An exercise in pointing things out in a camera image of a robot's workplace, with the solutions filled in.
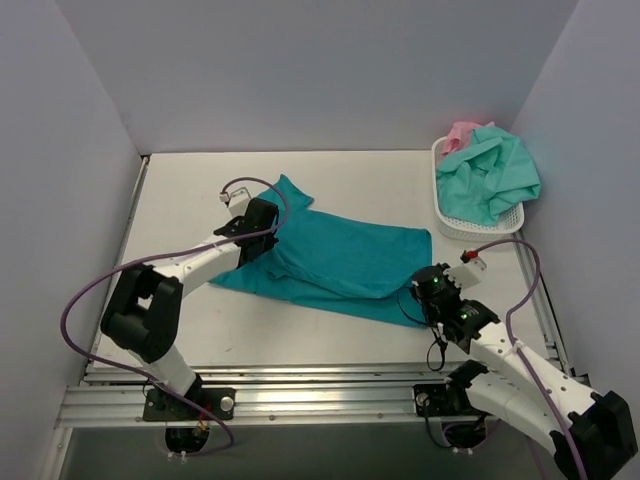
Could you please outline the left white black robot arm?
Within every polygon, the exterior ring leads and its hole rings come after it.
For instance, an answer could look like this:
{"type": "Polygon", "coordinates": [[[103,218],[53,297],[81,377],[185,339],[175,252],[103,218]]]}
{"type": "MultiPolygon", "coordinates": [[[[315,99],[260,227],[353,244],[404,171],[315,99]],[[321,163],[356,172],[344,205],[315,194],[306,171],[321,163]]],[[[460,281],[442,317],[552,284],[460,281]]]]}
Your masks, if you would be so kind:
{"type": "Polygon", "coordinates": [[[278,206],[245,198],[229,206],[232,219],[195,253],[164,264],[144,260],[122,271],[102,316],[101,333],[136,358],[170,388],[166,408],[190,419],[205,404],[202,381],[175,346],[183,299],[209,280],[234,271],[271,250],[278,206]]]}

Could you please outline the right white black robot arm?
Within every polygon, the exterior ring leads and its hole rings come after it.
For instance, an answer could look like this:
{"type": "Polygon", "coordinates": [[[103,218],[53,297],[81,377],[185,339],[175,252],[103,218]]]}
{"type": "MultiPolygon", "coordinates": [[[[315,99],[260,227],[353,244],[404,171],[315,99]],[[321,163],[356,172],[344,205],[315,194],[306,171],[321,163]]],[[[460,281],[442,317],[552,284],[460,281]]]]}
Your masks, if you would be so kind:
{"type": "Polygon", "coordinates": [[[638,452],[628,403],[578,382],[510,337],[496,313],[461,297],[462,288],[445,265],[411,277],[427,325],[468,357],[447,377],[447,406],[459,413],[473,408],[523,433],[568,479],[613,478],[638,452]]]}

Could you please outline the teal t shirt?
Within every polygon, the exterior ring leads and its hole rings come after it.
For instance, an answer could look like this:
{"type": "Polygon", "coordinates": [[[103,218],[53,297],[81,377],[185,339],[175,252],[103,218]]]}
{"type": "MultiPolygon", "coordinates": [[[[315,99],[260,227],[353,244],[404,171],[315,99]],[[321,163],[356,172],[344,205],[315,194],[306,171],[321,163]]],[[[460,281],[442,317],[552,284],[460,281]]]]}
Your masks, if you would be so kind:
{"type": "Polygon", "coordinates": [[[211,284],[400,326],[424,325],[409,288],[412,275],[432,263],[428,230],[316,211],[313,198],[286,175],[259,196],[289,214],[277,244],[211,284]]]}

